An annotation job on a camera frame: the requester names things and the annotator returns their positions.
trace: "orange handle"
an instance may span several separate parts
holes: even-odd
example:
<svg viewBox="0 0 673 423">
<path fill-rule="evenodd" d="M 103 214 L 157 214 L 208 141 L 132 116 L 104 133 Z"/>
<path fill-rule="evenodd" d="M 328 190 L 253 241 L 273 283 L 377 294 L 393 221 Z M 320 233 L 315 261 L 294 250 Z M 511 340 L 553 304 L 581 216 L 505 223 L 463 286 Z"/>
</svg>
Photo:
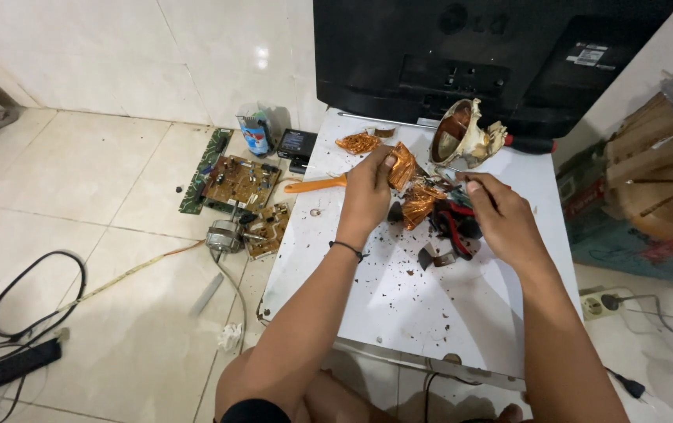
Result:
<svg viewBox="0 0 673 423">
<path fill-rule="evenodd" d="M 299 193 L 306 193 L 308 191 L 322 190 L 323 188 L 346 187 L 346 186 L 347 186 L 347 174 L 342 173 L 341 176 L 337 176 L 336 178 L 289 184 L 285 187 L 285 193 L 299 194 Z"/>
</svg>

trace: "hand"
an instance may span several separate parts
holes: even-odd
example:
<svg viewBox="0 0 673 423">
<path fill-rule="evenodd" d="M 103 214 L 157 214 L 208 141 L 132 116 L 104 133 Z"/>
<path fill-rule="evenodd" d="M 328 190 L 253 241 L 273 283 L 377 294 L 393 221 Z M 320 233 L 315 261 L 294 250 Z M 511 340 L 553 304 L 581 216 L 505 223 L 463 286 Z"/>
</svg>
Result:
<svg viewBox="0 0 673 423">
<path fill-rule="evenodd" d="M 397 161 L 392 147 L 380 145 L 347 174 L 347 190 L 336 240 L 361 251 L 370 232 L 388 213 L 391 189 L 388 172 Z"/>
<path fill-rule="evenodd" d="M 488 173 L 457 173 L 457 180 L 463 179 L 482 235 L 495 255 L 519 274 L 554 266 L 528 200 Z"/>
</svg>

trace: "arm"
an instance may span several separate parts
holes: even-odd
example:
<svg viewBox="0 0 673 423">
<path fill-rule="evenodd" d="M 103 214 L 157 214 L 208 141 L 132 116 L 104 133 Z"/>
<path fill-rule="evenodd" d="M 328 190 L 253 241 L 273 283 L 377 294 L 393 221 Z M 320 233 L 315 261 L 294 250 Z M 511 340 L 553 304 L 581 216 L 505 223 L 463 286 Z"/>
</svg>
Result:
<svg viewBox="0 0 673 423">
<path fill-rule="evenodd" d="M 387 157 L 390 151 L 391 147 L 379 147 L 348 175 L 336 240 L 357 251 L 362 251 L 388 211 L 388 171 L 396 160 Z M 264 331 L 234 388 L 232 403 L 269 400 L 294 419 L 308 384 L 337 338 L 357 265 L 352 250 L 333 245 Z"/>
<path fill-rule="evenodd" d="M 517 272 L 525 310 L 525 380 L 535 421 L 628 423 L 601 359 L 540 238 L 530 203 L 488 174 L 464 173 L 493 252 Z"/>
</svg>

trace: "circuit board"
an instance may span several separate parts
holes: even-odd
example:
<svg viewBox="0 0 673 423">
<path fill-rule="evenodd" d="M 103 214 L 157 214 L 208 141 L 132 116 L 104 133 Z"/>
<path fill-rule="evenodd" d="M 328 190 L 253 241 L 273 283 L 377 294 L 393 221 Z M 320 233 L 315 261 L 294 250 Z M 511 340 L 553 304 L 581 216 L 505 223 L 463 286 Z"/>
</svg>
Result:
<svg viewBox="0 0 673 423">
<path fill-rule="evenodd" d="M 214 130 L 214 133 L 209 140 L 209 144 L 206 146 L 206 151 L 204 151 L 203 156 L 201 156 L 193 179 L 191 179 L 191 183 L 185 191 L 185 196 L 182 198 L 179 207 L 180 213 L 200 215 L 200 211 L 203 208 L 203 201 L 201 201 L 203 199 L 200 197 L 200 191 L 206 186 L 206 175 L 211 171 L 211 168 L 215 165 L 219 156 L 224 153 L 224 149 L 232 139 L 233 133 L 234 130 L 226 130 L 223 128 Z"/>
<path fill-rule="evenodd" d="M 276 166 L 252 162 L 237 156 L 219 157 L 209 174 L 203 196 L 222 205 L 258 213 L 269 201 L 282 173 Z"/>
<path fill-rule="evenodd" d="M 259 212 L 255 219 L 246 225 L 246 232 L 266 238 L 266 241 L 246 240 L 250 260 L 272 255 L 279 250 L 282 237 L 289 223 L 287 203 L 280 202 Z"/>
</svg>

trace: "black wrist band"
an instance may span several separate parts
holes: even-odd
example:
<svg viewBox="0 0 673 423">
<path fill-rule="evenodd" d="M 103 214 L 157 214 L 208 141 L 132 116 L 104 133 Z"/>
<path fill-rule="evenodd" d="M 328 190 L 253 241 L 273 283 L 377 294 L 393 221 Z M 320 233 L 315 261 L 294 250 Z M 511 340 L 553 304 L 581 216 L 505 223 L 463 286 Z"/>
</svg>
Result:
<svg viewBox="0 0 673 423">
<path fill-rule="evenodd" d="M 362 252 L 355 250 L 353 247 L 350 245 L 345 244 L 344 242 L 341 241 L 329 241 L 329 248 L 333 247 L 334 244 L 339 244 L 339 245 L 344 245 L 345 247 L 349 248 L 350 250 L 355 252 L 355 255 L 358 256 L 358 264 L 363 262 L 363 259 L 365 257 L 368 257 L 369 255 L 364 255 Z"/>
</svg>

